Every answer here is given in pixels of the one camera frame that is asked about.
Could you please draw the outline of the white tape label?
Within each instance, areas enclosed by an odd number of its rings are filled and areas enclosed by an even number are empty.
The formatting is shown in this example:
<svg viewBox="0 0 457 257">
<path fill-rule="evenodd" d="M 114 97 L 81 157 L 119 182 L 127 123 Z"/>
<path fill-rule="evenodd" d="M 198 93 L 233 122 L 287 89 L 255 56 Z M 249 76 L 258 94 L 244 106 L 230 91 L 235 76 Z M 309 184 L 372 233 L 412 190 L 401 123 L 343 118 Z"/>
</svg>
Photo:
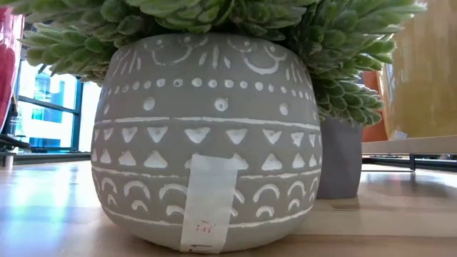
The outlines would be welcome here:
<svg viewBox="0 0 457 257">
<path fill-rule="evenodd" d="M 181 252 L 221 252 L 229 229 L 237 173 L 233 159 L 192 156 Z"/>
</svg>

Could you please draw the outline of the wooden shelf black metal frame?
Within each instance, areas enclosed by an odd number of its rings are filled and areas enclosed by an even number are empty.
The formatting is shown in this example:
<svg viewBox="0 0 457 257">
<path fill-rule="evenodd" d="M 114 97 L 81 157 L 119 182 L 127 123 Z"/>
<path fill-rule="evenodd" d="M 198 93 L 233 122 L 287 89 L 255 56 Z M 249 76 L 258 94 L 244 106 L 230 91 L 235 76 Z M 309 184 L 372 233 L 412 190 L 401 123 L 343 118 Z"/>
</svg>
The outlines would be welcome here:
<svg viewBox="0 0 457 257">
<path fill-rule="evenodd" d="M 362 164 L 457 173 L 457 135 L 362 143 Z"/>
</svg>

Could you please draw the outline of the red mug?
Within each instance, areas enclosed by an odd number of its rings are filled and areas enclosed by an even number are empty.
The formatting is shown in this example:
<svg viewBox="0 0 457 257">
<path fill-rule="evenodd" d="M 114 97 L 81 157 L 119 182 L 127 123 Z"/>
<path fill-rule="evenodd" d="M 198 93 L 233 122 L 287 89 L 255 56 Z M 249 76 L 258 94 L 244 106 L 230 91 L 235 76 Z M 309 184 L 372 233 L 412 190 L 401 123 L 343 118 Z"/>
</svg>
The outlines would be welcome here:
<svg viewBox="0 0 457 257">
<path fill-rule="evenodd" d="M 13 14 L 11 7 L 0 6 L 0 132 L 14 92 L 16 75 L 19 68 L 24 17 Z"/>
</svg>

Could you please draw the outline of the succulent in grey patterned pot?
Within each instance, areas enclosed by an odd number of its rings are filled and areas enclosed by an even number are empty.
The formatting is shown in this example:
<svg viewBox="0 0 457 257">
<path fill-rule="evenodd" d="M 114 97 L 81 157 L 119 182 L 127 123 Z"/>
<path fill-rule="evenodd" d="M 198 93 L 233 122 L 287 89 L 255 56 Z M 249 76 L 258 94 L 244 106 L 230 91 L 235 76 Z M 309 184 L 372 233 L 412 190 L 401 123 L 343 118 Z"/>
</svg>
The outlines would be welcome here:
<svg viewBox="0 0 457 257">
<path fill-rule="evenodd" d="M 91 172 L 118 227 L 180 251 L 194 154 L 238 168 L 221 252 L 293 233 L 313 208 L 321 122 L 372 126 L 358 82 L 391 61 L 421 0 L 0 0 L 26 59 L 101 87 Z"/>
</svg>

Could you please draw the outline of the orange mug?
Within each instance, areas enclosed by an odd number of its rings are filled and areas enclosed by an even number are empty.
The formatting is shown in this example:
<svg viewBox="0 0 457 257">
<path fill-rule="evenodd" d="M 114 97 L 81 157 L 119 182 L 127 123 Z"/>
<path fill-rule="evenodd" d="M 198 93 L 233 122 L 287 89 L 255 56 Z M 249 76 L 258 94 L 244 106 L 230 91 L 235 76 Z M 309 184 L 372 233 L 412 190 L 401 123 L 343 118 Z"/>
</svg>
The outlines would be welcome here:
<svg viewBox="0 0 457 257">
<path fill-rule="evenodd" d="M 364 71 L 363 82 L 365 86 L 367 86 L 368 88 L 379 91 L 379 80 L 377 71 Z M 383 116 L 381 117 L 381 121 L 376 125 L 368 126 L 363 129 L 363 142 L 387 140 L 388 137 L 386 134 Z"/>
</svg>

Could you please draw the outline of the blue framed window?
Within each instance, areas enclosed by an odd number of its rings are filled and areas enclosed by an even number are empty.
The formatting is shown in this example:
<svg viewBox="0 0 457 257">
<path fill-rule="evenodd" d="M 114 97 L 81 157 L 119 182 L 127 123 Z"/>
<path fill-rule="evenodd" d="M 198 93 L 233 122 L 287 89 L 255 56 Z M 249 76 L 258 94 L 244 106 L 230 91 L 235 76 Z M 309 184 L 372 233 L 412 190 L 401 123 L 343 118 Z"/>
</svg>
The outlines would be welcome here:
<svg viewBox="0 0 457 257">
<path fill-rule="evenodd" d="M 18 114 L 9 133 L 34 153 L 80 151 L 84 94 L 97 98 L 99 91 L 75 76 L 52 75 L 21 61 L 14 88 Z"/>
</svg>

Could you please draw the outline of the lavender mug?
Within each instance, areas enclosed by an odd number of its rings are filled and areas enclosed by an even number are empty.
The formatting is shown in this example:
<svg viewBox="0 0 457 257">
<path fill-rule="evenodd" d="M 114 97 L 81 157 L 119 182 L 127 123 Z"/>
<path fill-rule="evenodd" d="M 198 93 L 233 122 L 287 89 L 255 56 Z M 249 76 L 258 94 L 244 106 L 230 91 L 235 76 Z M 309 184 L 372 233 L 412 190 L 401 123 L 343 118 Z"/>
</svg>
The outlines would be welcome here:
<svg viewBox="0 0 457 257">
<path fill-rule="evenodd" d="M 355 198 L 362 169 L 362 127 L 327 118 L 321 122 L 323 164 L 318 199 Z"/>
</svg>

